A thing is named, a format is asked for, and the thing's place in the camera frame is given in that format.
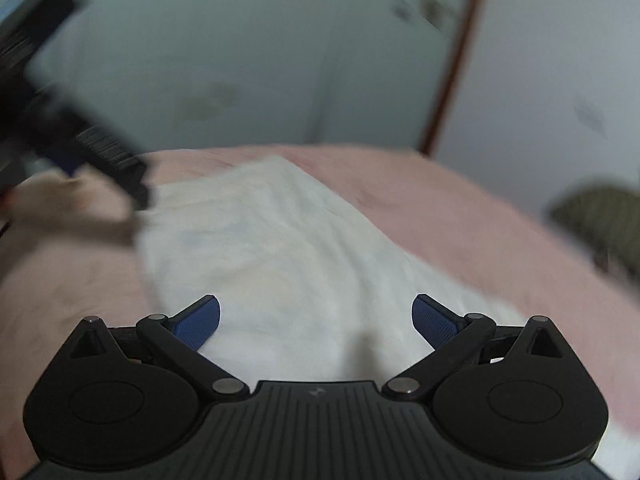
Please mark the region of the white fleece pants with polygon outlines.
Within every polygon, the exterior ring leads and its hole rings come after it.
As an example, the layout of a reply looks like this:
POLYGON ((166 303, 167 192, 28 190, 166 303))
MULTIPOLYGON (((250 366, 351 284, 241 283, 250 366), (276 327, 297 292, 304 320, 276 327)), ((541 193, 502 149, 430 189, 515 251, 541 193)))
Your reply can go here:
POLYGON ((136 240, 155 307, 221 304, 204 353, 246 382, 385 382, 427 352, 412 300, 427 294, 501 324, 531 315, 393 242, 356 206, 280 155, 155 186, 136 240))

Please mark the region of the pink floral bed blanket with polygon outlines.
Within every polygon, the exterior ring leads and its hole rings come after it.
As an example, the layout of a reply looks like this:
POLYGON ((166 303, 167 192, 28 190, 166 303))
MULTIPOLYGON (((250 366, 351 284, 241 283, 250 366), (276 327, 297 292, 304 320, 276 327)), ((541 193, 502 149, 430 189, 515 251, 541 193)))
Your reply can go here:
MULTIPOLYGON (((639 474, 639 311, 539 223, 422 155, 353 146, 160 151, 163 184, 280 155, 356 206, 393 242, 524 315, 550 316, 603 392, 612 428, 597 461, 639 474)), ((129 323, 150 310, 129 246, 11 230, 1 240, 1 474, 36 464, 22 411, 75 324, 96 313, 129 323)))

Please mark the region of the white sliding wardrobe door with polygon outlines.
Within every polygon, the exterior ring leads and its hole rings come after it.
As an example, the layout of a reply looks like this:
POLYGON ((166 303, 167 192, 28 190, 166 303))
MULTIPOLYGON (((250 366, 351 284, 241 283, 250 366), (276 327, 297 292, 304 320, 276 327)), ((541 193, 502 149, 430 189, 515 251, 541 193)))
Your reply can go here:
POLYGON ((415 148, 466 0, 85 0, 30 71, 148 151, 415 148))

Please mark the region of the green upholstered headboard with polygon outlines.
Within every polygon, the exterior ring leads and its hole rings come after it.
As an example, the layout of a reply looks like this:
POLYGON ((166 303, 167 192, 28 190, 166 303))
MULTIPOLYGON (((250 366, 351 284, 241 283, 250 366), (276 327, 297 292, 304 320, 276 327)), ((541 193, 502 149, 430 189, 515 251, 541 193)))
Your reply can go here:
POLYGON ((612 182, 586 185, 557 200, 550 220, 588 246, 602 268, 613 260, 639 283, 639 191, 612 182))

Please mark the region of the brown wooden wardrobe frame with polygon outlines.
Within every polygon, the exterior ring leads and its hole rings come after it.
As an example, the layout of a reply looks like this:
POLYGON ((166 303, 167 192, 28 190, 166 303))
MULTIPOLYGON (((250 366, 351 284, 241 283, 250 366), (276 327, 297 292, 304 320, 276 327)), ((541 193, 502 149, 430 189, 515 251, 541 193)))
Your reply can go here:
POLYGON ((462 9, 462 18, 456 39, 451 47, 446 72, 442 77, 439 95, 431 117, 425 122, 420 153, 433 158, 436 153, 442 132, 444 131, 447 114, 456 96, 457 85, 461 81, 466 58, 473 45, 473 36, 480 22, 485 0, 466 0, 462 9))

